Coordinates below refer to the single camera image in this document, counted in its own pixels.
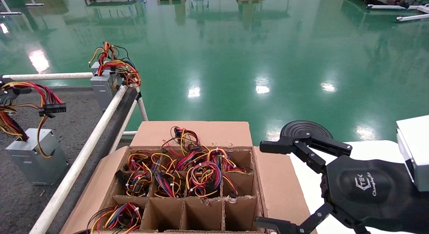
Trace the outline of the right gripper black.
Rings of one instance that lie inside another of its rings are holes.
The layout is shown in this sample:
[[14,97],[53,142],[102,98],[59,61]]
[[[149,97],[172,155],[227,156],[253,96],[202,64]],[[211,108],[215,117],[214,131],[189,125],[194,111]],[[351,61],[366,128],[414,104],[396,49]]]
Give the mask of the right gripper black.
[[[257,217],[257,227],[277,234],[310,234],[330,214],[348,228],[372,227],[389,232],[429,231],[428,192],[417,189],[406,166],[382,160],[351,159],[352,147],[331,135],[308,129],[283,129],[277,141],[261,141],[263,153],[294,154],[317,174],[324,174],[322,197],[326,201],[302,224]],[[336,157],[326,161],[319,150]]]

